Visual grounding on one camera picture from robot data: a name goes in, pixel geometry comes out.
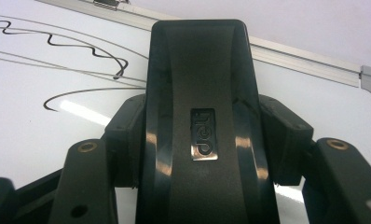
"logo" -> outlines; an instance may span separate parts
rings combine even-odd
[[[191,157],[194,161],[217,160],[213,109],[191,110]]]

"drawing on whiteboard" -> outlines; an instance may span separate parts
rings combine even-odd
[[[82,91],[69,91],[69,92],[66,92],[66,93],[62,93],[62,94],[50,97],[49,99],[47,99],[43,103],[43,107],[46,110],[58,112],[57,110],[49,107],[48,103],[50,101],[54,100],[54,99],[63,97],[65,95],[77,94],[77,93],[82,93],[82,92],[87,92],[87,91],[145,90],[145,87],[143,87],[143,85],[141,86],[141,84],[145,83],[145,80],[142,80],[142,79],[139,79],[139,78],[134,78],[134,77],[125,77],[124,76],[125,69],[129,66],[129,61],[128,60],[126,60],[124,58],[115,57],[114,56],[115,53],[110,52],[108,50],[105,50],[102,47],[99,47],[95,44],[91,44],[87,40],[80,39],[80,38],[74,38],[74,37],[71,37],[69,35],[64,35],[61,32],[48,31],[50,29],[45,29],[45,27],[47,26],[48,28],[49,27],[54,28],[54,30],[60,29],[60,30],[66,31],[66,32],[71,32],[71,33],[75,33],[75,34],[78,34],[78,35],[81,35],[81,36],[86,36],[86,37],[89,37],[89,38],[92,38],[92,39],[96,39],[96,40],[99,40],[101,42],[103,41],[107,44],[114,45],[114,46],[119,47],[121,49],[124,49],[124,50],[126,50],[126,51],[128,51],[132,54],[140,56],[141,58],[148,59],[143,54],[140,54],[140,53],[138,53],[134,50],[125,48],[123,46],[120,46],[116,43],[109,42],[107,40],[101,39],[99,37],[96,37],[96,36],[93,36],[93,35],[87,35],[87,34],[84,34],[84,33],[81,33],[81,32],[75,31],[75,30],[67,29],[67,28],[64,28],[64,27],[55,26],[55,25],[51,25],[51,24],[47,24],[47,23],[43,23],[43,22],[38,22],[38,21],[29,21],[29,20],[25,20],[25,19],[21,19],[21,18],[8,17],[8,16],[3,16],[3,15],[0,15],[0,18],[5,18],[5,20],[3,20],[3,19],[0,20],[0,30],[1,30],[2,34],[4,34],[4,35],[47,35],[48,36],[47,44],[50,45],[50,46],[53,46],[53,47],[67,47],[67,48],[74,48],[74,49],[76,49],[76,48],[90,49],[91,50],[91,55],[93,57],[115,61],[117,63],[117,66],[119,66],[119,68],[118,68],[118,70],[115,74],[113,74],[113,73],[111,74],[111,73],[104,72],[104,71],[96,72],[96,71],[90,71],[88,69],[75,69],[75,68],[70,68],[69,66],[60,65],[58,63],[49,63],[47,61],[37,60],[36,58],[27,57],[27,55],[20,55],[20,54],[10,53],[10,52],[6,52],[6,51],[3,51],[3,50],[0,50],[0,61],[5,61],[5,62],[9,62],[9,63],[19,63],[19,64],[23,64],[23,65],[30,65],[30,66],[36,66],[36,67],[43,67],[43,68],[47,68],[47,69],[73,71],[73,72],[77,72],[77,73],[80,73],[80,74],[83,74],[83,75],[92,76],[92,77],[96,77],[96,78],[103,78],[107,81],[116,82],[118,84],[123,84],[123,85],[129,86],[129,87],[124,87],[124,88],[100,88],[100,89],[88,89],[88,90],[82,90]],[[28,22],[31,22],[31,23],[34,23],[34,24],[37,24],[37,25],[44,25],[44,27],[42,29],[18,28],[14,25],[14,23],[12,21],[26,21],[27,22],[26,24],[28,24]],[[116,80],[116,79],[119,79],[119,78],[121,80],[133,81],[133,83]]]

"hinge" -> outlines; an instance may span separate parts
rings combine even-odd
[[[93,0],[93,5],[117,11],[117,7],[120,3],[128,4],[129,2],[129,0]]]

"curved line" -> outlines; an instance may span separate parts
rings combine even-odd
[[[109,56],[102,56],[102,57],[106,57],[106,58],[111,58],[113,60],[115,60],[118,65],[120,66],[120,70],[113,76],[113,79],[118,79],[119,77],[122,77],[124,75],[124,70],[126,68],[126,66],[128,66],[128,62],[125,60],[125,59],[121,59],[121,58],[117,58],[117,57],[114,57],[112,54],[110,54],[109,52],[105,51],[104,49],[101,49],[97,46],[94,46],[90,43],[87,43],[85,41],[82,41],[82,40],[79,40],[79,39],[76,39],[76,38],[72,38],[70,36],[66,36],[66,35],[59,35],[59,34],[54,34],[54,33],[48,33],[48,32],[43,32],[43,31],[37,31],[37,30],[29,30],[29,29],[16,29],[16,28],[10,28],[11,26],[11,21],[0,21],[0,22],[5,22],[7,23],[7,27],[0,27],[0,29],[3,29],[2,30],[2,33],[5,34],[5,35],[30,35],[31,33],[9,33],[7,32],[7,30],[21,30],[21,31],[29,31],[29,32],[33,32],[32,34],[42,34],[42,35],[48,35],[48,43],[52,46],[62,46],[62,47],[65,47],[66,45],[56,45],[56,44],[53,44],[50,42],[51,38],[53,35],[57,35],[57,36],[62,36],[62,37],[65,37],[65,38],[69,38],[69,39],[73,39],[75,41],[78,41],[78,42],[81,42],[83,44],[86,44],[88,46],[77,46],[77,45],[70,45],[69,47],[83,47],[83,48],[89,48],[89,49],[92,49],[92,55],[93,56],[97,56],[95,54],[95,48],[96,49],[99,49],[101,51],[103,51],[104,53],[106,53],[107,55]],[[119,60],[122,60],[126,63],[126,66],[124,67],[124,65],[122,65],[122,63],[119,61]]]
[[[56,26],[56,25],[51,25],[51,24],[48,24],[48,23],[43,23],[43,22],[40,22],[40,21],[30,21],[30,20],[26,20],[26,19],[21,19],[21,18],[17,18],[17,17],[9,17],[9,16],[2,16],[0,15],[0,17],[3,17],[3,18],[8,18],[8,19],[13,19],[13,20],[17,20],[17,21],[28,21],[28,22],[32,22],[32,23],[37,23],[37,24],[42,24],[42,25],[46,25],[46,26],[50,26],[50,27],[55,27],[55,28],[58,28],[58,29],[62,29],[62,30],[65,30],[65,31],[70,31],[70,32],[74,32],[76,34],[80,34],[80,35],[85,35],[85,36],[89,36],[89,37],[92,37],[92,38],[95,38],[95,39],[98,39],[98,40],[101,40],[103,42],[106,42],[108,44],[111,44],[111,45],[114,45],[114,46],[117,46],[121,49],[124,49],[124,50],[127,50],[131,53],[134,53],[142,58],[145,58],[148,60],[148,57],[144,56],[143,54],[141,53],[138,53],[132,49],[128,49],[128,48],[125,48],[124,46],[121,46],[121,45],[118,45],[116,43],[113,43],[113,42],[110,42],[110,41],[107,41],[105,39],[102,39],[102,38],[99,38],[97,36],[94,36],[94,35],[88,35],[88,34],[85,34],[85,33],[82,33],[82,32],[78,32],[78,31],[75,31],[75,30],[72,30],[72,29],[67,29],[67,28],[64,28],[64,27],[61,27],[61,26]]]
[[[44,103],[43,103],[43,107],[46,109],[46,110],[51,110],[51,111],[55,111],[55,112],[58,112],[58,110],[55,110],[55,109],[52,109],[50,108],[49,106],[47,106],[47,104],[54,100],[54,99],[57,99],[59,97],[63,97],[65,95],[71,95],[71,94],[77,94],[77,93],[81,93],[81,92],[88,92],[88,91],[124,91],[124,90],[145,90],[145,88],[102,88],[102,89],[90,89],[90,90],[83,90],[83,91],[69,91],[69,92],[66,92],[66,93],[62,93],[62,94],[59,94],[59,95],[56,95],[56,96],[53,96],[49,99],[47,99]]]
[[[111,74],[106,74],[106,73],[90,72],[90,71],[77,70],[77,69],[65,68],[65,67],[50,67],[50,66],[45,66],[45,65],[33,64],[33,63],[22,63],[22,62],[17,62],[17,61],[12,61],[12,60],[8,60],[8,59],[2,59],[2,58],[0,58],[0,61],[4,61],[4,62],[8,62],[8,63],[20,63],[20,64],[24,64],[24,65],[50,68],[50,69],[57,69],[57,70],[72,71],[72,72],[85,73],[85,74],[90,73],[90,74],[96,74],[96,75],[99,75],[99,76],[107,76],[107,77],[112,77],[113,76]],[[131,77],[121,77],[121,78],[130,79],[130,80],[135,79],[135,78],[131,78]],[[133,84],[125,83],[125,82],[120,82],[120,81],[118,83],[122,83],[122,84],[129,85],[129,86],[134,86],[134,87],[140,87],[140,86],[137,86],[137,85],[133,85]]]

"black device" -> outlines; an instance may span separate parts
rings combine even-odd
[[[114,187],[139,188],[136,223],[279,223],[273,184],[301,176],[310,223],[371,223],[371,167],[312,135],[258,94],[241,21],[159,21],[146,94],[61,171],[18,190],[0,179],[0,223],[117,223]]]

